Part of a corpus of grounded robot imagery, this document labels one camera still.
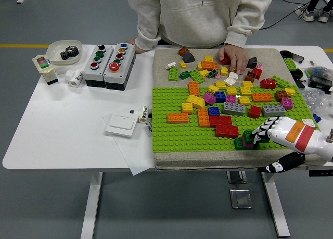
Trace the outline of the person's left hand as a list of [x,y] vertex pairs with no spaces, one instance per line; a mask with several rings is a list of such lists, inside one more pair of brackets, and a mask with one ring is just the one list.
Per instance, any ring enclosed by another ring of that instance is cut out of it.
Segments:
[[230,58],[230,70],[242,75],[247,67],[249,57],[245,49],[242,47],[225,44],[218,51],[218,59],[223,60],[225,55]]

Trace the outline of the person's right hand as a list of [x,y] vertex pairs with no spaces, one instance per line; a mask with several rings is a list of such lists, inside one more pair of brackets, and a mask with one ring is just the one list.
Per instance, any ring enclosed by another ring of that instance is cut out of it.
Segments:
[[142,54],[142,53],[146,52],[145,50],[140,49],[140,48],[135,44],[135,40],[136,40],[136,38],[133,37],[133,38],[131,38],[131,39],[128,39],[128,40],[126,41],[126,43],[128,43],[128,44],[134,44],[134,47],[135,47],[135,53],[137,53],[137,54]]

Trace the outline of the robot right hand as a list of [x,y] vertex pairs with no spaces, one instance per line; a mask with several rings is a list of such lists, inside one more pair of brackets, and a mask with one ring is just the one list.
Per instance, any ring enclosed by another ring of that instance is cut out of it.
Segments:
[[314,127],[289,117],[269,118],[252,131],[249,137],[254,139],[254,148],[263,139],[270,139],[293,150],[275,162],[259,167],[258,172],[281,173],[294,169],[305,162],[306,154],[316,154],[325,161],[332,162],[332,133],[325,136]]

